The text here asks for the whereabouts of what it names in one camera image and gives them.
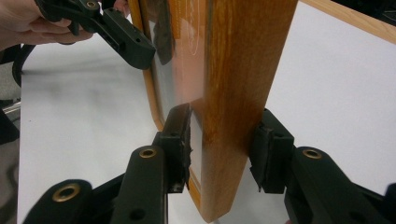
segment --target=finger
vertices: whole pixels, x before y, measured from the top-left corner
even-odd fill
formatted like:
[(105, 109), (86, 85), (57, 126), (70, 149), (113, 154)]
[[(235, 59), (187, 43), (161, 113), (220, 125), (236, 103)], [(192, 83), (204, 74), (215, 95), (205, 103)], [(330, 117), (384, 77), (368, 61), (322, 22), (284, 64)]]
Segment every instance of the finger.
[(19, 43), (29, 44), (29, 45), (56, 43), (54, 39), (46, 38), (43, 36), (42, 33), (36, 33), (33, 31), (18, 33), (17, 38), (19, 39)]
[(67, 34), (51, 34), (51, 33), (44, 33), (42, 34), (44, 38), (54, 40), (55, 42), (58, 43), (74, 43), (78, 42), (81, 40), (86, 40), (92, 37), (91, 33), (88, 33), (86, 31), (80, 31), (79, 35), (73, 35), (72, 33), (67, 33)]
[[(59, 21), (60, 24), (65, 25), (67, 21)], [(49, 22), (43, 18), (39, 18), (30, 23), (30, 29), (36, 33), (55, 33), (55, 34), (66, 34), (69, 33), (67, 26), (58, 26), (52, 22)]]
[(127, 0), (116, 0), (114, 3), (114, 8), (124, 14), (127, 17), (130, 13), (129, 5)]
[(61, 19), (60, 21), (52, 22), (52, 24), (61, 26), (61, 27), (67, 27), (71, 24), (72, 22), (67, 19)]

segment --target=black plastic part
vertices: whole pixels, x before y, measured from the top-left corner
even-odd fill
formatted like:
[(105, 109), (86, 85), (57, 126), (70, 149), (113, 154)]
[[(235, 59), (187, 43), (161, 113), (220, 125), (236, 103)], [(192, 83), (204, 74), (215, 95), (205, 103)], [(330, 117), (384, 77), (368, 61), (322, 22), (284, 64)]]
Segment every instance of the black plastic part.
[(108, 224), (113, 215), (114, 204), (120, 192), (124, 175), (119, 175), (92, 191), (92, 199), (79, 223)]
[(190, 179), (189, 167), (191, 164), (191, 109), (189, 104), (178, 105), (172, 108), (166, 119), (159, 141), (153, 145), (163, 148), (169, 168), (168, 193), (183, 192), (184, 185)]
[(115, 2), (116, 0), (102, 0), (102, 10), (113, 7)]
[(382, 215), (392, 223), (396, 223), (396, 183), (387, 188), (381, 207)]
[(300, 200), (286, 192), (285, 205), (292, 224), (312, 223), (312, 211), (305, 200)]
[(0, 145), (13, 142), (20, 138), (20, 131), (0, 108)]
[(15, 58), (14, 64), (12, 64), (12, 76), (14, 77), (14, 80), (18, 84), (18, 86), (21, 86), (21, 74), (23, 65), (34, 48), (35, 45), (23, 45), (21, 51)]
[(107, 8), (102, 16), (95, 0), (78, 0), (77, 3), (60, 0), (35, 2), (49, 21), (68, 19), (72, 21), (69, 29), (74, 35), (78, 34), (81, 25), (87, 32), (98, 33), (132, 67), (150, 67), (155, 53), (154, 46), (116, 9)]
[(294, 137), (265, 109), (255, 130), (249, 151), (250, 172), (265, 193), (281, 194), (285, 190), (285, 169), (294, 148)]
[[(52, 197), (55, 192), (62, 187), (70, 184), (77, 184), (79, 186), (78, 194), (65, 202), (55, 202)], [(57, 224), (72, 224), (78, 223), (80, 215), (85, 211), (87, 204), (92, 196), (91, 184), (85, 180), (65, 180), (57, 185), (52, 186), (49, 190), (35, 204), (29, 212), (24, 223), (26, 224), (42, 224), (42, 223), (57, 223)]]
[(116, 52), (129, 65), (138, 69), (148, 69), (154, 57), (155, 48), (143, 33), (132, 26), (122, 13), (114, 8), (104, 10), (103, 20), (108, 26), (107, 33), (113, 33), (113, 36), (123, 41), (124, 48), (115, 49)]
[(377, 211), (381, 211), (382, 202), (384, 201), (384, 196), (377, 194), (371, 190), (368, 190), (362, 186), (355, 184), (358, 192), (364, 196), (367, 201), (375, 208)]
[[(306, 156), (307, 150), (320, 157)], [(389, 223), (325, 152), (312, 147), (295, 149), (291, 170), (312, 210), (313, 223)]]
[(162, 148), (149, 146), (135, 150), (110, 223), (167, 223), (166, 170)]
[(18, 53), (21, 51), (21, 45), (14, 45), (0, 51), (0, 64), (12, 63), (15, 61)]

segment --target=black cable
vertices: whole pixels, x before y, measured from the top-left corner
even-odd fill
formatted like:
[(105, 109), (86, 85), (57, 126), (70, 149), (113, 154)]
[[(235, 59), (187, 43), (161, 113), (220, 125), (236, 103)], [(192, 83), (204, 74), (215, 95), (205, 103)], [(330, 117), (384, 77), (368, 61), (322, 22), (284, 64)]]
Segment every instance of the black cable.
[(9, 120), (2, 108), (0, 108), (0, 133), (0, 145), (20, 138), (20, 130)]
[(12, 64), (12, 76), (19, 86), (21, 86), (21, 73), (23, 65), (34, 48), (35, 45), (23, 45), (21, 51), (17, 54), (17, 57), (14, 60), (14, 64)]
[(21, 50), (21, 45), (14, 45), (12, 47), (5, 49), (3, 51), (3, 55), (0, 56), (0, 64), (14, 62), (20, 50)]

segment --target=wooden frame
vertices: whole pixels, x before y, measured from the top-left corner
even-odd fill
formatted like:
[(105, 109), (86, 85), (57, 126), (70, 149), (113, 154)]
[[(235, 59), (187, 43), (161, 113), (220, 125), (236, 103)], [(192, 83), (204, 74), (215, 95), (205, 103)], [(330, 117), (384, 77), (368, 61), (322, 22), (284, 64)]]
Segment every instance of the wooden frame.
[(396, 44), (396, 27), (369, 17), (351, 8), (344, 7), (331, 0), (301, 0), (335, 18), (347, 22), (359, 29)]
[[(155, 14), (155, 7), (164, 2), (168, 4), (175, 39), (171, 41), (175, 59), (173, 79), (176, 86), (180, 87), (178, 92), (185, 96), (180, 101), (191, 102), (194, 99), (191, 97), (191, 87), (194, 83), (203, 85), (201, 98), (191, 103), (198, 120), (197, 126), (202, 128), (202, 158), (192, 162), (199, 162), (201, 170), (191, 170), (190, 194), (203, 219), (211, 222), (229, 212), (232, 207), (247, 162), (252, 133), (262, 117), (297, 1), (129, 1), (134, 25), (142, 29), (148, 38), (152, 38), (152, 30), (160, 29), (152, 28), (149, 24), (150, 17), (158, 20), (158, 15), (152, 15)], [(187, 11), (187, 4), (193, 2), (198, 4), (189, 6), (194, 10), (182, 18), (179, 11), (183, 8)], [(191, 55), (196, 56), (200, 50), (204, 59), (202, 63), (179, 57), (183, 55), (177, 43), (183, 36), (181, 23), (186, 18), (190, 22), (197, 21), (198, 17), (193, 20), (189, 17), (193, 17), (193, 11), (200, 11), (201, 16), (204, 15), (201, 22), (204, 22), (205, 29), (191, 24), (189, 30), (195, 34), (201, 31), (196, 38), (202, 38), (204, 44), (200, 49), (194, 47)], [(179, 66), (182, 61), (189, 61), (190, 66), (195, 66), (190, 72), (202, 69), (202, 74), (181, 78), (179, 74), (183, 76), (187, 73), (183, 70), (186, 66), (181, 70), (179, 68), (182, 67)], [(151, 113), (161, 130), (163, 105), (159, 99), (161, 96), (158, 97), (160, 90), (156, 75), (159, 63), (159, 60), (153, 62), (151, 70), (144, 71), (144, 76)]]

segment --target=wood grain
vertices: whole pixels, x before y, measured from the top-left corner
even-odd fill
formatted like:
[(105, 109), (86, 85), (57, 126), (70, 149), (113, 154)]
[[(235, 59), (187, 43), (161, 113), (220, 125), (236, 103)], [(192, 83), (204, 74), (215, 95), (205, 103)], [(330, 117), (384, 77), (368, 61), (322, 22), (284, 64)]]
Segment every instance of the wood grain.
[[(131, 18), (132, 18), (132, 23), (134, 26), (142, 31), (145, 35), (147, 34), (147, 25), (146, 25), (146, 30), (143, 25), (143, 20), (142, 20), (142, 15), (141, 15), (141, 8), (140, 8), (140, 3), (139, 0), (128, 0), (128, 5), (131, 10)], [(151, 112), (152, 119), (158, 129), (158, 131), (163, 130), (163, 117), (161, 115), (160, 109), (159, 109), (159, 104), (157, 102), (157, 96), (154, 88), (154, 80), (152, 77), (152, 68), (143, 70), (143, 78), (145, 80), (145, 85), (146, 85), (146, 93), (148, 95), (148, 104)]]
[(396, 44), (396, 27), (330, 0), (300, 0), (372, 35)]
[(201, 215), (233, 204), (297, 1), (207, 1)]
[[(141, 27), (150, 38), (149, 16), (158, 22), (163, 2), (130, 1), (139, 3)], [(202, 160), (193, 161), (201, 163), (201, 175), (191, 172), (190, 194), (203, 219), (211, 222), (232, 207), (297, 0), (166, 2), (174, 38), (172, 74), (166, 76), (176, 85), (175, 98), (196, 107), (203, 132)], [(157, 65), (152, 77), (161, 72)], [(149, 89), (155, 85), (147, 83)]]

